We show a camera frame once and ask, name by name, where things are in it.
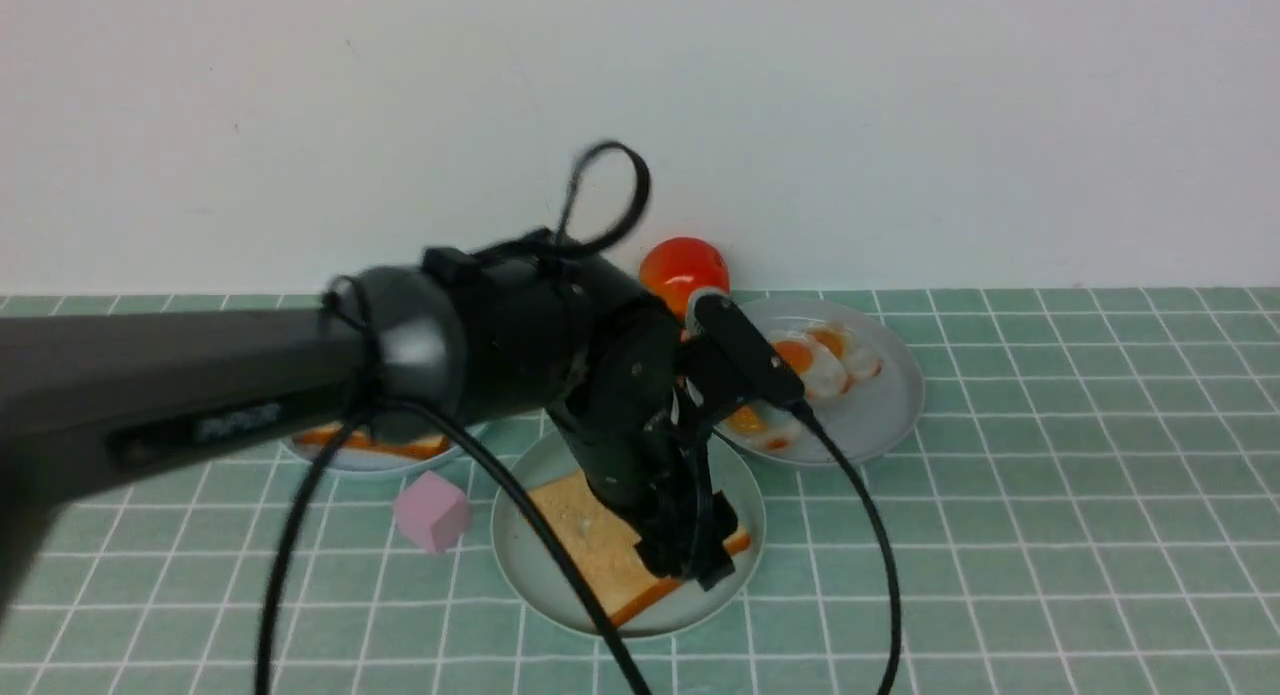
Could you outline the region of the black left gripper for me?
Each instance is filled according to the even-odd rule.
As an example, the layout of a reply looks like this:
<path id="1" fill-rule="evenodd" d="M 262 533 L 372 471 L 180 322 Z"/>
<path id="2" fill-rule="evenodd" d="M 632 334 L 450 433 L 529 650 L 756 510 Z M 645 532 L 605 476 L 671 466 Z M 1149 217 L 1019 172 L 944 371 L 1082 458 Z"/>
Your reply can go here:
<path id="1" fill-rule="evenodd" d="M 548 412 L 591 494 L 637 534 L 644 567 L 685 580 L 692 553 L 692 581 L 712 590 L 735 572 L 726 543 L 740 521 L 694 474 L 692 436 L 673 419 L 680 334 L 663 306 L 605 317 L 584 376 Z"/>

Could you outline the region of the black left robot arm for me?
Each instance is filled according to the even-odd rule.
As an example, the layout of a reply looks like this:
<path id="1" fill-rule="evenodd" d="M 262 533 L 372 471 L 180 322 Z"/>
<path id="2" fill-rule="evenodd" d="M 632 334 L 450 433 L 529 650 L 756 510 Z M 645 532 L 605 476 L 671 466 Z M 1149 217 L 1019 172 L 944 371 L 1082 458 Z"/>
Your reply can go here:
<path id="1" fill-rule="evenodd" d="M 640 282 L 545 243 L 428 250 L 314 308 L 4 320 L 3 603 L 74 502 L 361 413 L 407 444 L 436 433 L 426 408 L 545 411 L 645 566 L 713 587 L 736 523 L 676 393 L 687 353 Z"/>

